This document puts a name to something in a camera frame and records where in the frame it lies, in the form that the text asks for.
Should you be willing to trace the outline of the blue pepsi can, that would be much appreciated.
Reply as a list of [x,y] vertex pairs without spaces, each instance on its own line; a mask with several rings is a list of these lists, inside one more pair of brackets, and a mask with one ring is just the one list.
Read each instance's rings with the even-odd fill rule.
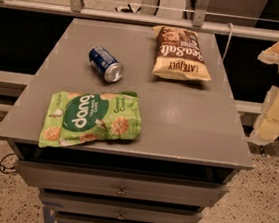
[[118,82],[123,75],[123,66],[104,47],[95,46],[89,52],[89,61],[106,82]]

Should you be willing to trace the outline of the brown sea salt chips bag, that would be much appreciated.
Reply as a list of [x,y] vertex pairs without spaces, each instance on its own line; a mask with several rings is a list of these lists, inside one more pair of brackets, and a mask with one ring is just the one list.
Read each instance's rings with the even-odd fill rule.
[[154,75],[169,80],[211,80],[195,31],[162,25],[153,31],[157,41]]

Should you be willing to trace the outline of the grey drawer cabinet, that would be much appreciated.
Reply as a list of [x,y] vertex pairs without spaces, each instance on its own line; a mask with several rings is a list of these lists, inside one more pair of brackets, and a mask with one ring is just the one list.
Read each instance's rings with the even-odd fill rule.
[[151,28],[76,19],[0,125],[58,223],[197,223],[251,167],[215,38],[208,82],[152,74]]

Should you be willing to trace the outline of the green dang chips bag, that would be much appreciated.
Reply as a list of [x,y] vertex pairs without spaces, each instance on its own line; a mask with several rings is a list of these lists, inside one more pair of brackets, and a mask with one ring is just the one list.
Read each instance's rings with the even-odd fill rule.
[[79,145],[92,141],[134,140],[140,134],[137,93],[52,95],[38,145],[40,148]]

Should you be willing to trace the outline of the middle grey drawer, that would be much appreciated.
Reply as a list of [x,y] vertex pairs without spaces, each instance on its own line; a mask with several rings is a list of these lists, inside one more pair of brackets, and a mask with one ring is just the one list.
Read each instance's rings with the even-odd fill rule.
[[142,223],[197,223],[202,214],[174,207],[42,192],[46,207],[75,214]]

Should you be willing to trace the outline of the top grey drawer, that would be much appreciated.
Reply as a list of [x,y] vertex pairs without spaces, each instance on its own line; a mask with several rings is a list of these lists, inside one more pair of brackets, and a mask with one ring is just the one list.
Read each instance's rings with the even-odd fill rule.
[[210,207],[228,187],[206,182],[17,161],[17,172],[29,186],[82,194]]

